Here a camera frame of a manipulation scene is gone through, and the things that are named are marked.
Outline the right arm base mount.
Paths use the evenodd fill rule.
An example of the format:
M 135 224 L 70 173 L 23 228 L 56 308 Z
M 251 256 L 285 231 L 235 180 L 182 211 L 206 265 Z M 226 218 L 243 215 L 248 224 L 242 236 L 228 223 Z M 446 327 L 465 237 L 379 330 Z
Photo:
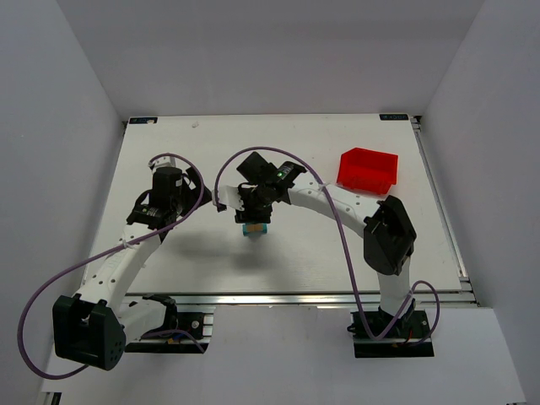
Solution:
M 398 320 L 380 341 L 371 339 L 357 311 L 351 313 L 347 327 L 353 335 L 356 359 L 433 358 L 435 351 L 430 337 L 429 320 L 424 310 L 414 310 L 407 321 Z

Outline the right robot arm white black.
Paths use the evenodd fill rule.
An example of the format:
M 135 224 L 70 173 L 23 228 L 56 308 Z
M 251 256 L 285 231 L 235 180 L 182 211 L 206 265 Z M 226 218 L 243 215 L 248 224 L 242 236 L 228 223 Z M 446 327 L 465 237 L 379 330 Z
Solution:
M 363 197 L 323 182 L 305 165 L 286 161 L 276 166 L 257 152 L 236 170 L 246 180 L 227 190 L 236 223 L 269 224 L 275 203 L 333 219 L 362 238 L 364 261 L 377 272 L 382 313 L 401 318 L 413 306 L 409 265 L 417 233 L 399 198 Z

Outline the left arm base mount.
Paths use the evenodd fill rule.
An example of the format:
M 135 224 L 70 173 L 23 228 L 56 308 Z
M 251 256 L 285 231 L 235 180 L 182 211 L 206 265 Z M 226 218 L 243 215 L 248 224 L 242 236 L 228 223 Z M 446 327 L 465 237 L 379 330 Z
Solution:
M 161 315 L 158 325 L 144 330 L 140 337 L 127 343 L 125 351 L 137 354 L 203 354 L 212 335 L 213 313 L 190 306 L 178 307 L 167 295 L 151 294 L 139 302 L 133 301 L 128 309 L 146 309 L 154 304 Z

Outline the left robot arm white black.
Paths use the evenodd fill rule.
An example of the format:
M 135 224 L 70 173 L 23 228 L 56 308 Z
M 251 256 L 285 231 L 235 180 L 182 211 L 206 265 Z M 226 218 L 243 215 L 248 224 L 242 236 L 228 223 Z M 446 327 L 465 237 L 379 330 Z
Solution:
M 147 294 L 128 305 L 123 300 L 176 222 L 210 199 L 196 169 L 161 165 L 153 170 L 152 186 L 127 216 L 118 250 L 73 296 L 60 296 L 52 307 L 58 357 L 111 370 L 131 342 L 176 333 L 178 310 L 171 297 Z

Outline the red plastic bin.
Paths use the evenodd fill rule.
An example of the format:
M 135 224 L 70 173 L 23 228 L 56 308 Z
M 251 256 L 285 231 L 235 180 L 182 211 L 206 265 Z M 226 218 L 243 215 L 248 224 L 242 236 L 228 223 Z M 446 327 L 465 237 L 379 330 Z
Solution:
M 341 155 L 337 184 L 349 190 L 387 194 L 397 184 L 398 156 L 365 148 Z

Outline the teal arch wood block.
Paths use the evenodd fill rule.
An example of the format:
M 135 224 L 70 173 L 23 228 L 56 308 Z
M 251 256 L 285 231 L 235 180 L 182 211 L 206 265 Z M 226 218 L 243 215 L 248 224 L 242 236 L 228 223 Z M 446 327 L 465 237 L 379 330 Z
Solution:
M 244 236 L 265 235 L 267 224 L 243 224 L 242 234 Z

